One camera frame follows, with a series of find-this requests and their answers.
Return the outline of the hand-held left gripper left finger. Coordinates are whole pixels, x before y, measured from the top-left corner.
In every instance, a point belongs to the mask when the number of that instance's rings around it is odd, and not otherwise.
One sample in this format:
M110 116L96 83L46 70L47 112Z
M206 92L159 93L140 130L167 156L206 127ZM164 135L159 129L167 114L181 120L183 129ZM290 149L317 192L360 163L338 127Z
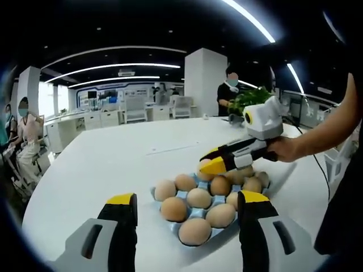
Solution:
M68 271L135 271L137 195L116 195L66 240Z

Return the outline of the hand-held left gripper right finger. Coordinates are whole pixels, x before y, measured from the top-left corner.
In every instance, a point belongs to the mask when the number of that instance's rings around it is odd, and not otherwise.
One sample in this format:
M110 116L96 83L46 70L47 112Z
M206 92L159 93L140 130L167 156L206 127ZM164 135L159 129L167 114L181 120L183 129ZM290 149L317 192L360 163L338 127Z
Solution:
M261 193L238 192L243 271L313 271L310 235Z

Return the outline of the person's right hand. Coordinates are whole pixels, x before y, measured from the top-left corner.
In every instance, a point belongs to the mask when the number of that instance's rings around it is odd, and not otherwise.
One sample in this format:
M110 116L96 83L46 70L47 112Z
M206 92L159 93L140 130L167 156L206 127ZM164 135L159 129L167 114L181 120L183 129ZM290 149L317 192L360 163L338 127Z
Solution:
M268 151L274 152L278 161L286 163L294 162L304 155L301 137L277 137L269 143Z

